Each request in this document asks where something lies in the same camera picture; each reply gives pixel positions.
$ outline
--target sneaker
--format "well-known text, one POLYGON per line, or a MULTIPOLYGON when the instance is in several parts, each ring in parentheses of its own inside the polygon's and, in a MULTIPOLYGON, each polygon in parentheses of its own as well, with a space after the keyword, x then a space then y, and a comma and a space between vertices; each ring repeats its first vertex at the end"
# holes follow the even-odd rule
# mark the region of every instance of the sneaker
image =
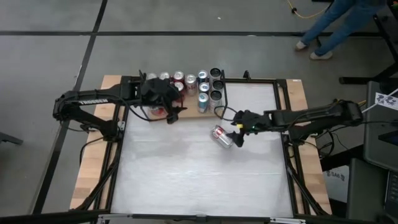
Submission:
POLYGON ((301 41, 299 41, 297 44, 296 44, 296 47, 294 48, 296 51, 300 51, 300 50, 303 50, 303 49, 306 49, 308 46, 307 45, 305 45, 303 42, 301 42, 301 41))
POLYGON ((332 52, 328 52, 328 53, 326 53, 326 54, 324 54, 324 55, 322 55, 322 56, 317 56, 317 55, 315 54, 315 52, 312 52, 311 55, 310 55, 310 59, 311 59, 311 60, 328 60, 328 59, 330 59, 332 56, 333 56, 333 53, 332 53, 332 52))

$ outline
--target red can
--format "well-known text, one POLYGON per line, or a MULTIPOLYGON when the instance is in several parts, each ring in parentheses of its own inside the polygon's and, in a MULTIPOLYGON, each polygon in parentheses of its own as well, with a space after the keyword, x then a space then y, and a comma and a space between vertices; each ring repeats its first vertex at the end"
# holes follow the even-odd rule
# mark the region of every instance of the red can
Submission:
POLYGON ((176 71, 173 75, 174 82, 180 82, 182 84, 185 84, 184 79, 184 73, 181 71, 176 71))
POLYGON ((181 103, 181 100, 184 101, 185 99, 185 87, 184 84, 182 84, 181 82, 174 82, 174 86, 177 87, 178 92, 181 95, 181 98, 175 100, 178 103, 181 103))
POLYGON ((155 116, 163 116, 166 115, 166 110, 164 110, 161 106, 151 106, 149 108, 149 112, 155 116))

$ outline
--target yellow cable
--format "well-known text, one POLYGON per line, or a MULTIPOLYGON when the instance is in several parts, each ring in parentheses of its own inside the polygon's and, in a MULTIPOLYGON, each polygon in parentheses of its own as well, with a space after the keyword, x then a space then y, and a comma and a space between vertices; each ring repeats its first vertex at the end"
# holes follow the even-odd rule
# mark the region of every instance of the yellow cable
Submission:
MULTIPOLYGON (((286 1, 288 2, 289 6, 290 6, 290 9, 293 9, 294 7, 293 7, 292 3, 290 2, 290 0, 286 0, 286 1)), ((315 16, 317 16, 317 15, 323 13, 325 10, 328 9, 328 7, 322 9, 321 11, 319 11, 319 12, 317 12, 317 13, 315 13, 314 15, 311 15, 311 16, 302 16, 302 15, 300 15, 299 13, 297 13, 297 11, 295 11, 294 13, 295 13, 297 16, 299 16, 300 18, 302 18, 302 19, 310 19, 310 18, 312 18, 312 17, 315 17, 315 16)))
POLYGON ((361 101, 361 102, 358 103, 359 106, 363 106, 363 105, 365 105, 365 104, 366 104, 366 100, 363 100, 363 101, 361 101))

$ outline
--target label sticker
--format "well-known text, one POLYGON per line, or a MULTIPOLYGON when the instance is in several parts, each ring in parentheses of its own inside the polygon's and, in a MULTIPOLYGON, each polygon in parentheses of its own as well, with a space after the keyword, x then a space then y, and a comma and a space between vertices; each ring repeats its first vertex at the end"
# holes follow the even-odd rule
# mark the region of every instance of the label sticker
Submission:
MULTIPOLYGON (((387 97, 387 95, 376 93, 374 102, 380 102, 383 98, 387 97)), ((381 106, 385 106, 394 110, 398 110, 398 98, 393 96, 388 96, 383 102, 379 103, 381 106)))

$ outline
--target silver can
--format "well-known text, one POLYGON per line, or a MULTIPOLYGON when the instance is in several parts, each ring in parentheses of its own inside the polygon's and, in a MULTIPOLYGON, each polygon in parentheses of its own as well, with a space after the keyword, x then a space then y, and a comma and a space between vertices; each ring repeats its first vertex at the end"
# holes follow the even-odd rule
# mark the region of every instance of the silver can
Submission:
POLYGON ((211 84, 211 90, 220 91, 222 94, 224 92, 224 83, 221 80, 215 80, 213 84, 211 84))
POLYGON ((204 71, 204 70, 200 70, 198 72, 198 84, 201 84, 203 82, 207 82, 207 80, 208 80, 207 72, 204 71))
POLYGON ((199 84, 199 93, 206 93, 209 95, 210 85, 209 83, 201 83, 199 84))
POLYGON ((185 77, 185 86, 187 87, 187 94, 195 96, 198 91, 197 77, 194 75, 187 75, 185 77))
POLYGON ((153 78, 157 78, 157 75, 154 74, 154 73, 149 73, 149 74, 147 75, 147 80, 150 80, 150 79, 153 79, 153 78))
POLYGON ((200 93, 198 95, 198 112, 206 113, 209 104, 209 96, 206 93, 200 93))
POLYGON ((218 68, 212 68, 210 70, 210 83, 213 83, 215 80, 221 79, 221 71, 218 68))
POLYGON ((227 136, 227 132, 218 125, 210 131, 210 137, 226 149, 229 149, 234 144, 234 141, 227 136))
POLYGON ((185 83, 184 82, 184 73, 181 71, 176 71, 173 75, 173 79, 174 79, 174 82, 180 82, 183 84, 185 83))
POLYGON ((166 78, 170 78, 170 74, 169 74, 168 72, 162 72, 162 73, 159 75, 159 78, 160 78, 161 80, 165 80, 166 78))
POLYGON ((214 109, 216 106, 221 106, 223 104, 222 100, 223 95, 220 93, 220 91, 214 90, 211 91, 210 93, 210 100, 209 100, 209 110, 214 113, 214 109))

